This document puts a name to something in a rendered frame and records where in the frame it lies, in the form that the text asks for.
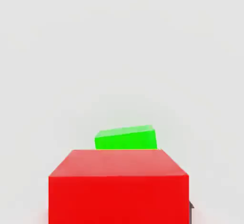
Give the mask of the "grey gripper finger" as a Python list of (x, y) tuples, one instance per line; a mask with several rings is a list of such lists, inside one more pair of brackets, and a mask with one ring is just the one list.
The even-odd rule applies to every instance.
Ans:
[(189, 224), (192, 224), (192, 209), (194, 209), (194, 206), (189, 202)]

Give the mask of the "small red cube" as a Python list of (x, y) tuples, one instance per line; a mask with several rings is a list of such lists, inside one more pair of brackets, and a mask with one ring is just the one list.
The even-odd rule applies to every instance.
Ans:
[(189, 176), (163, 150), (74, 150), (49, 176), (49, 224), (189, 221)]

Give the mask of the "small green cube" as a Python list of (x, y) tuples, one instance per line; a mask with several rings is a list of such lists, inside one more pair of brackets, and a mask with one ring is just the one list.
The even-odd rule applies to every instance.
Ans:
[(157, 149), (156, 133), (151, 125), (102, 130), (94, 141), (97, 150)]

